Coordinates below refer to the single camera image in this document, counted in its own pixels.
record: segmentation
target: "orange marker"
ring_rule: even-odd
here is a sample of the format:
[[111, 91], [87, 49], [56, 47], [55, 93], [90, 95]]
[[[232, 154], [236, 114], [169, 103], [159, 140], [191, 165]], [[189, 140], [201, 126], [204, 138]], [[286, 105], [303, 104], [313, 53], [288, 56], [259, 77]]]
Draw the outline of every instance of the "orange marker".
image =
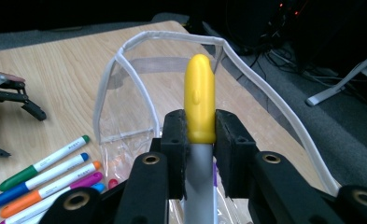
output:
[[14, 202], [6, 205], [0, 211], [0, 217], [3, 218], [11, 217], [19, 213], [23, 209], [32, 206], [33, 204], [38, 203], [41, 200], [49, 197], [58, 190], [67, 187], [69, 184], [98, 170], [100, 167], [101, 163], [99, 161], [94, 161], [93, 163], [85, 165], [82, 168], [76, 170], [75, 172], [53, 182], [52, 184], [44, 187], [43, 189], [32, 191], [29, 194], [26, 194], [20, 197], [19, 199], [15, 200]]

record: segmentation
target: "wooden table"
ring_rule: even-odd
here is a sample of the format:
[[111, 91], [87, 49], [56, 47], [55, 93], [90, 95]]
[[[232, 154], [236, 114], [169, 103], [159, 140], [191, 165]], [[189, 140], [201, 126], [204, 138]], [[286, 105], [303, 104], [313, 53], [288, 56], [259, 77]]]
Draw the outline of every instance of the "wooden table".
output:
[[[24, 77], [30, 100], [48, 115], [46, 120], [38, 121], [18, 103], [0, 104], [0, 148], [11, 153], [11, 157], [0, 159], [0, 183], [83, 134], [91, 142], [67, 158], [87, 152], [91, 161], [102, 161], [92, 128], [98, 83], [117, 49], [146, 30], [186, 32], [179, 23], [166, 21], [0, 50], [0, 71]], [[323, 189], [303, 148], [235, 79], [224, 78], [222, 91], [226, 97], [231, 100], [229, 93], [234, 92], [241, 102], [229, 105], [230, 111], [246, 125], [259, 149], [285, 155], [313, 187]]]

